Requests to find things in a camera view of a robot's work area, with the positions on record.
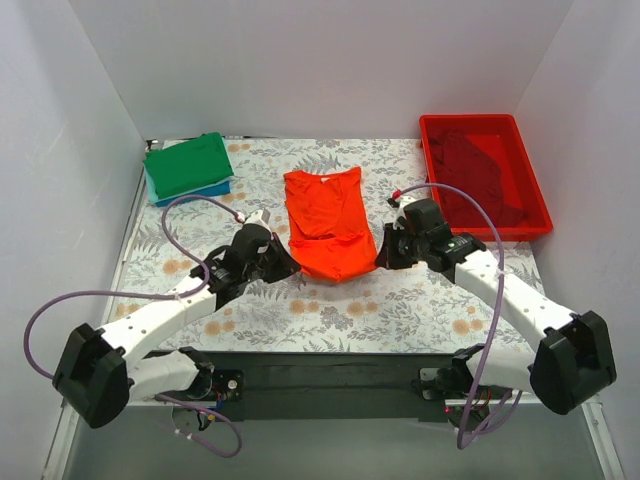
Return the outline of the orange t shirt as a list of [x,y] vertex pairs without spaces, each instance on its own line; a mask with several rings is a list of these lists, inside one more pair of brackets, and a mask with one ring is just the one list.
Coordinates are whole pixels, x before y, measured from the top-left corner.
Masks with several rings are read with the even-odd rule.
[[304,274],[341,283],[376,269],[376,244],[361,194],[359,167],[284,175],[289,247]]

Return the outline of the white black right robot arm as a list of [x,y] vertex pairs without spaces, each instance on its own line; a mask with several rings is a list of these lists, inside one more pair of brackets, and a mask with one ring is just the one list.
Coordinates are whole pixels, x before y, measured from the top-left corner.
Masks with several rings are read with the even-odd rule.
[[431,199],[391,200],[395,219],[385,224],[377,266],[408,269],[424,262],[454,285],[494,308],[517,330],[532,353],[478,344],[455,353],[428,385],[469,393],[482,386],[529,392],[565,415],[613,384],[617,371],[605,320],[554,303],[511,273],[474,236],[455,235]]

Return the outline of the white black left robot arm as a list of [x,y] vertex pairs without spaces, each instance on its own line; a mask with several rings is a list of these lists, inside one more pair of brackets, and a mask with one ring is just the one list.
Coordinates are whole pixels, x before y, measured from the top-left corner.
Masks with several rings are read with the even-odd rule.
[[111,422],[131,401],[166,392],[204,399],[213,390],[215,370],[204,354],[192,347],[160,356],[151,351],[242,296],[250,283],[274,283],[299,269],[268,227],[246,224],[230,244],[193,268],[167,299],[99,329],[88,324],[74,329],[52,384],[92,428]]

